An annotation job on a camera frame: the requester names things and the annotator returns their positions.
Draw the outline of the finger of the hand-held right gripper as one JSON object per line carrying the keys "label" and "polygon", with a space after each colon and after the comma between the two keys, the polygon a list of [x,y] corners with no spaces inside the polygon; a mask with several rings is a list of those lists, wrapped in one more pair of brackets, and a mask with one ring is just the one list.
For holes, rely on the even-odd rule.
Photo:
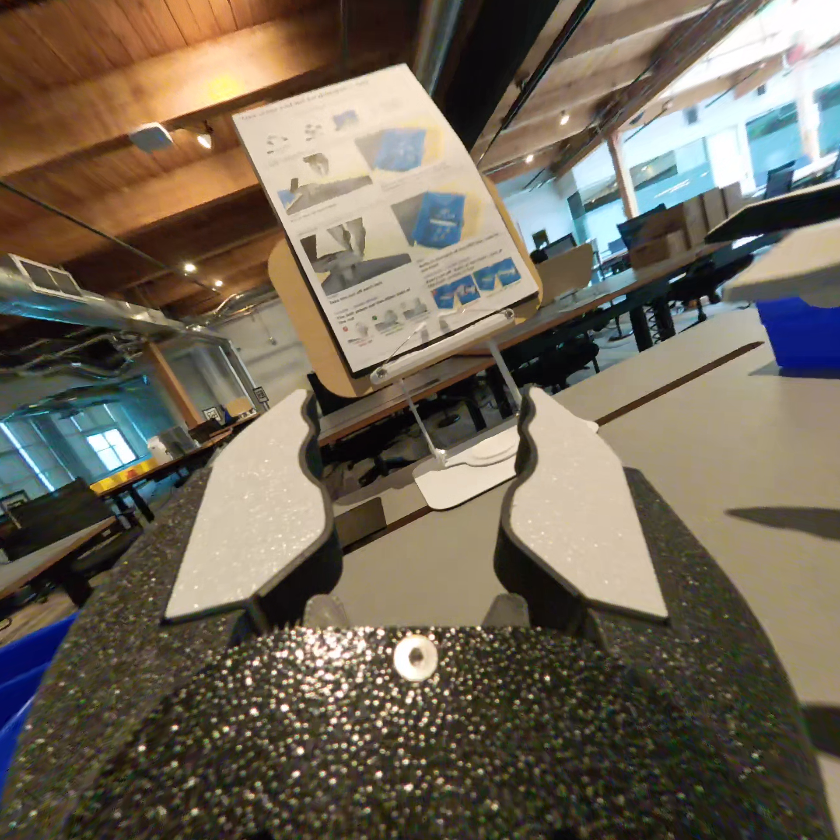
{"label": "finger of the hand-held right gripper", "polygon": [[796,229],[729,283],[726,301],[799,298],[816,308],[839,306],[839,221]]}

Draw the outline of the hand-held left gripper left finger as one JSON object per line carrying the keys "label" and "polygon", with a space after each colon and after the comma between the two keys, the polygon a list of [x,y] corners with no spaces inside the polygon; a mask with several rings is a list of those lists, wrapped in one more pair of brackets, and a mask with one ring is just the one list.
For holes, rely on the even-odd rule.
{"label": "hand-held left gripper left finger", "polygon": [[257,631],[302,624],[343,572],[322,480],[316,400],[296,390],[215,458],[162,623],[241,613]]}

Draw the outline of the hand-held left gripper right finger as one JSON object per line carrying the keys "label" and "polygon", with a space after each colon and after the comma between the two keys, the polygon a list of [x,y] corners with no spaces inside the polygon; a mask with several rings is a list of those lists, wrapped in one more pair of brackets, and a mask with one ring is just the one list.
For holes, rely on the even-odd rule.
{"label": "hand-held left gripper right finger", "polygon": [[592,612],[666,625],[669,611],[621,459],[536,385],[522,393],[493,570],[532,627],[575,634]]}

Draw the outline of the dark flat panel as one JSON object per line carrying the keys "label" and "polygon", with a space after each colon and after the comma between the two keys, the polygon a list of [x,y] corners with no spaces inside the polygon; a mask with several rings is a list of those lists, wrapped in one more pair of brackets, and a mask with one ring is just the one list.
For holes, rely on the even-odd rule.
{"label": "dark flat panel", "polygon": [[707,245],[782,233],[839,218],[839,180],[746,204],[705,236]]}

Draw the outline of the black office chair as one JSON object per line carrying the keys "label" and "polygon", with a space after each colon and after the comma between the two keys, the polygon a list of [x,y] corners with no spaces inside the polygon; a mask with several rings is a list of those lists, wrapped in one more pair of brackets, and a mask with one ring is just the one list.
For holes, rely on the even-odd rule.
{"label": "black office chair", "polygon": [[690,266],[681,278],[670,283],[668,287],[668,304],[680,304],[683,309],[691,305],[697,310],[699,324],[707,320],[702,301],[707,299],[710,305],[721,302],[718,294],[718,267],[713,258],[698,260]]}

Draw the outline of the stack of cardboard boxes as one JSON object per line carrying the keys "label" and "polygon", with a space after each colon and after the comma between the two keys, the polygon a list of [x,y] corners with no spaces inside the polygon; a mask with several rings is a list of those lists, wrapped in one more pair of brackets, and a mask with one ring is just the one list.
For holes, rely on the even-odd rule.
{"label": "stack of cardboard boxes", "polygon": [[743,204],[742,186],[734,182],[630,219],[623,228],[630,267],[640,270],[700,247]]}

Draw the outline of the row of yellow bins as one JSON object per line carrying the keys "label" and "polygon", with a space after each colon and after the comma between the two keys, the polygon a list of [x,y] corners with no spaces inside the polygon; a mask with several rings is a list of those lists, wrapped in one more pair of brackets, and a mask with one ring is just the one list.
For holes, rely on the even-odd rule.
{"label": "row of yellow bins", "polygon": [[147,480],[151,473],[162,466],[163,465],[158,463],[155,458],[147,458],[146,460],[128,466],[125,469],[119,470],[110,476],[94,482],[90,485],[90,489],[98,495],[104,496],[112,490],[127,487],[138,480]]}

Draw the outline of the long wooden desk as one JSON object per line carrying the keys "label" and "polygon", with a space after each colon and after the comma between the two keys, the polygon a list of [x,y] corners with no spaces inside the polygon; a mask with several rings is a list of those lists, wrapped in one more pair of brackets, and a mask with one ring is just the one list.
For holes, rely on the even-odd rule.
{"label": "long wooden desk", "polygon": [[[497,347],[499,350],[507,350],[541,333],[563,327],[618,298],[624,298],[632,308],[640,306],[643,291],[658,288],[663,282],[677,277],[695,259],[713,254],[720,247],[721,244],[693,248],[667,261],[640,270],[625,270],[575,295],[569,294],[538,310],[523,323],[502,330],[495,337]],[[411,397],[422,400],[485,370],[493,362],[486,342],[480,342],[408,375],[405,378],[406,388]],[[399,385],[391,383],[324,417],[320,423],[319,444],[333,445],[406,406],[403,390]]]}

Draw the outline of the clear acrylic sheet stand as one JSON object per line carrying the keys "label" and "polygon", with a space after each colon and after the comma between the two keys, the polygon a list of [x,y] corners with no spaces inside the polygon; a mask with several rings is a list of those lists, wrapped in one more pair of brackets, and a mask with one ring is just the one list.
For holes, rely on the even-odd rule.
{"label": "clear acrylic sheet stand", "polygon": [[435,459],[437,469],[454,468],[464,460],[455,456],[453,452],[439,448],[433,443],[424,425],[424,421],[419,415],[413,397],[407,388],[406,379],[418,371],[434,366],[474,346],[485,346],[490,352],[492,360],[495,362],[503,381],[507,384],[516,408],[519,410],[522,406],[522,395],[512,378],[506,362],[501,356],[501,351],[497,343],[497,335],[516,324],[518,324],[518,316],[514,308],[502,308],[491,311],[489,316],[459,331],[448,334],[439,341],[427,343],[422,347],[402,355],[393,353],[384,362],[375,366],[373,372],[370,373],[370,383],[375,390],[392,383],[399,385],[426,439],[430,452]]}

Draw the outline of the blue divided plastic bin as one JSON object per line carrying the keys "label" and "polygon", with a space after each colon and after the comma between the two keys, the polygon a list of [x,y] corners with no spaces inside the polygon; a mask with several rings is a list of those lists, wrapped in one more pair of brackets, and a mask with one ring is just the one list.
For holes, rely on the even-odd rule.
{"label": "blue divided plastic bin", "polygon": [[18,737],[35,694],[56,651],[64,641],[74,613],[5,645],[1,650],[1,788],[7,780]]}

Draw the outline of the printed instruction sheet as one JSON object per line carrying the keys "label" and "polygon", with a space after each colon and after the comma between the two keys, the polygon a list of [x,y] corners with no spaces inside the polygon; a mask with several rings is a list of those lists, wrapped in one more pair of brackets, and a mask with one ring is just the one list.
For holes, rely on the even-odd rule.
{"label": "printed instruction sheet", "polygon": [[352,377],[539,299],[489,186],[408,65],[234,126]]}

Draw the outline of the white ceiling vent grille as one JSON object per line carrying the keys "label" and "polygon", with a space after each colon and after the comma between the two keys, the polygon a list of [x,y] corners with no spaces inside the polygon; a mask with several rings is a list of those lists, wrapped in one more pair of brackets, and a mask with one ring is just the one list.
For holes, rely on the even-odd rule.
{"label": "white ceiling vent grille", "polygon": [[83,296],[82,289],[69,272],[17,255],[6,255],[6,257],[7,262],[14,265],[15,269],[26,278],[29,285],[34,289],[65,298],[81,298]]}

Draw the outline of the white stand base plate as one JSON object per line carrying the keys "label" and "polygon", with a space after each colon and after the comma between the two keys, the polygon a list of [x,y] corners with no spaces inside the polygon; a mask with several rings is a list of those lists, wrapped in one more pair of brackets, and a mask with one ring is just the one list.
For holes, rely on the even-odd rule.
{"label": "white stand base plate", "polygon": [[445,511],[508,480],[518,503],[547,504],[593,493],[623,468],[598,427],[553,400],[538,399],[532,412],[433,457],[413,470],[426,504]]}

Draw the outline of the wooden support post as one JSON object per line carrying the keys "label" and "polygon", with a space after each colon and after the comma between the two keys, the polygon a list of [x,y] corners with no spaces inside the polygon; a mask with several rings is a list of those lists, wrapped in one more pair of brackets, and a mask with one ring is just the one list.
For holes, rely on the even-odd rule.
{"label": "wooden support post", "polygon": [[606,145],[611,156],[625,218],[629,220],[639,215],[639,209],[631,171],[625,156],[623,133],[618,129],[610,132],[606,137]]}

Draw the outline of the large silver air duct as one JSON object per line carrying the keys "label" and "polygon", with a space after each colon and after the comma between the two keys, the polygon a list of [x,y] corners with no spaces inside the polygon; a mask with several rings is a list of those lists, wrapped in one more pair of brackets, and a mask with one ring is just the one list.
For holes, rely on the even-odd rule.
{"label": "large silver air duct", "polygon": [[45,340],[69,340],[93,331],[127,333],[155,340],[191,336],[221,343],[224,337],[205,327],[191,327],[161,311],[103,297],[84,290],[83,296],[59,297],[29,285],[1,254],[1,342],[3,351],[21,350]]}

